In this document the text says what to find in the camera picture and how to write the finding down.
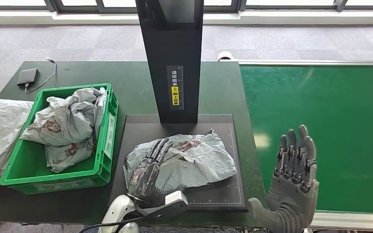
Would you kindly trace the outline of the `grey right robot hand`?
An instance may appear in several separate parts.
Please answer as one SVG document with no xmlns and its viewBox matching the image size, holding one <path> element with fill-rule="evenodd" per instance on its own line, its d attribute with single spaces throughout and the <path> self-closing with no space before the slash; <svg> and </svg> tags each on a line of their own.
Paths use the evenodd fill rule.
<svg viewBox="0 0 373 233">
<path fill-rule="evenodd" d="M 253 219 L 270 233 L 301 233 L 313 219 L 320 183 L 316 179 L 316 146 L 305 125 L 280 137 L 271 185 L 264 207 L 247 200 Z"/>
</svg>

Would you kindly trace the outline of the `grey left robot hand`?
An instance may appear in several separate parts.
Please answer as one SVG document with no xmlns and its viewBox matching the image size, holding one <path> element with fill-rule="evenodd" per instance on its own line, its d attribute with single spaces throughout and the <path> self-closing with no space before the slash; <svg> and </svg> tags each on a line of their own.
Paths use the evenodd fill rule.
<svg viewBox="0 0 373 233">
<path fill-rule="evenodd" d="M 185 184 L 180 184 L 168 191 L 155 186 L 164 157 L 172 145 L 173 142 L 168 137 L 154 142 L 131 173 L 127 194 L 139 200 L 141 208 L 162 206 L 165 204 L 166 195 L 175 191 L 183 192 L 186 189 Z"/>
</svg>

